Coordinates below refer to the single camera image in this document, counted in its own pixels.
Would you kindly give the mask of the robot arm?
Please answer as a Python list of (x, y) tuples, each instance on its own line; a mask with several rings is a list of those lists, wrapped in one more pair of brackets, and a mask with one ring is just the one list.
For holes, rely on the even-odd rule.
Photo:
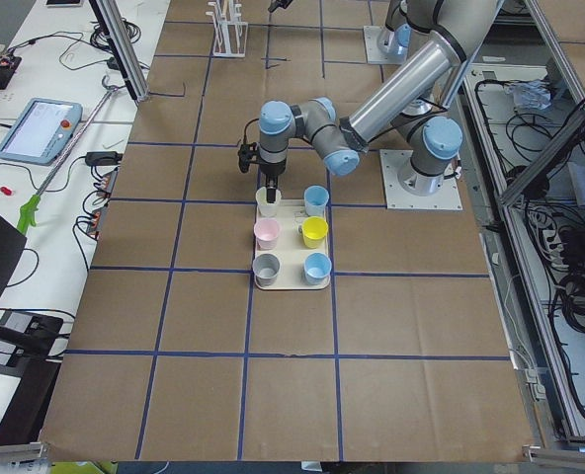
[(409, 24), (407, 7), (407, 1), (390, 1), (382, 26), (363, 26), (368, 64), (402, 64), (420, 45), (424, 36)]
[(442, 113), (417, 113), (416, 104), (429, 97), (441, 76), (447, 75), (450, 84), (459, 81), (461, 69), (470, 64), (499, 10), (497, 1), (390, 2), (378, 42), (387, 49), (399, 28), (407, 28), (407, 58), (399, 69), (347, 117), (337, 118), (325, 97), (296, 105), (265, 103), (256, 120), (258, 141), (243, 142), (238, 149), (239, 170), (246, 173), (258, 166), (267, 201), (274, 202), (291, 139), (307, 141), (332, 174), (345, 176), (356, 169), (381, 129), (392, 124), (406, 132), (413, 148), (400, 170), (402, 187), (416, 196), (433, 194), (459, 152), (462, 132)]

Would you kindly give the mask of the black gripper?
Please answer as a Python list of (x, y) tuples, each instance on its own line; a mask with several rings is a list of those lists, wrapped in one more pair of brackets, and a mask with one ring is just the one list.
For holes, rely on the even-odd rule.
[(237, 156), (238, 168), (241, 173), (247, 173), (251, 165), (259, 167), (265, 175), (266, 202), (275, 203), (278, 196), (278, 179), (286, 169), (287, 158), (277, 162), (268, 162), (265, 159), (265, 154), (259, 150), (257, 142), (241, 144)]
[(268, 7), (269, 13), (274, 13), (278, 9), (286, 10), (293, 0), (272, 0)]

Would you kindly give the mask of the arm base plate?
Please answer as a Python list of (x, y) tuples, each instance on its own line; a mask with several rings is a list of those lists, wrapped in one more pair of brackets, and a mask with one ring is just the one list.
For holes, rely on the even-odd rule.
[(386, 27), (364, 26), (368, 64), (402, 64), (408, 53), (411, 29), (402, 25), (391, 32)]
[(462, 211), (458, 180), (448, 165), (437, 177), (418, 174), (411, 150), (381, 149), (380, 166), (386, 208), (410, 211)]

